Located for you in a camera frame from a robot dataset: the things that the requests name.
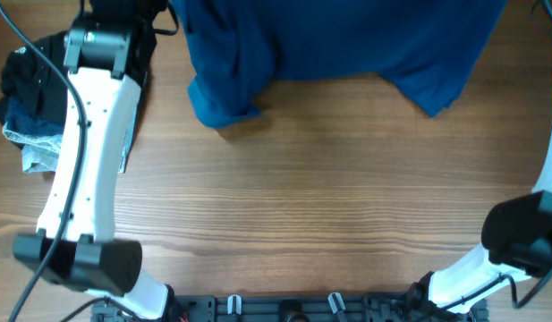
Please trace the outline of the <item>blue polo shirt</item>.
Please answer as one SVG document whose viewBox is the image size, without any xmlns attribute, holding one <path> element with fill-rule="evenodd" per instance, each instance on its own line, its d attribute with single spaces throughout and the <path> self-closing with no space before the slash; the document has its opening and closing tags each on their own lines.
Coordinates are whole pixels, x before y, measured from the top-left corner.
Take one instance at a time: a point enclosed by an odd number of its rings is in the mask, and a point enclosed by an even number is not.
<svg viewBox="0 0 552 322">
<path fill-rule="evenodd" d="M 177 0 L 197 118 L 221 129 L 259 114 L 274 80 L 375 72 L 427 115 L 460 96 L 504 0 Z"/>
</svg>

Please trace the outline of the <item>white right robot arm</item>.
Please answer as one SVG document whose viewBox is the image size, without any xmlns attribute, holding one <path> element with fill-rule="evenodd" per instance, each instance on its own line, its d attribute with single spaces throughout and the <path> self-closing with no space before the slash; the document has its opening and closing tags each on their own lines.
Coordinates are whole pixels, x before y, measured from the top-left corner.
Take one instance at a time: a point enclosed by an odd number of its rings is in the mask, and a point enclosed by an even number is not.
<svg viewBox="0 0 552 322">
<path fill-rule="evenodd" d="M 521 309 L 552 279 L 552 131 L 544 165 L 531 193 L 495 205 L 481 241 L 429 279 L 426 294 L 437 309 L 464 314 L 505 286 Z"/>
</svg>

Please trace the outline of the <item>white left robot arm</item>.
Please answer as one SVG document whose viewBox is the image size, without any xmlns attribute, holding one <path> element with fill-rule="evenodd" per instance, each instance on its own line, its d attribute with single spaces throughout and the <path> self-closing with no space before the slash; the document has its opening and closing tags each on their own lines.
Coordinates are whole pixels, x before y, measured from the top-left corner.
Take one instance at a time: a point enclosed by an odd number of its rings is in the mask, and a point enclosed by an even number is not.
<svg viewBox="0 0 552 322">
<path fill-rule="evenodd" d="M 149 21 L 76 21 L 65 39 L 66 120 L 55 179 L 36 231 L 13 255 L 46 280 L 136 321 L 173 321 L 172 288 L 143 270 L 139 242 L 115 237 L 115 185 L 157 33 Z"/>
</svg>

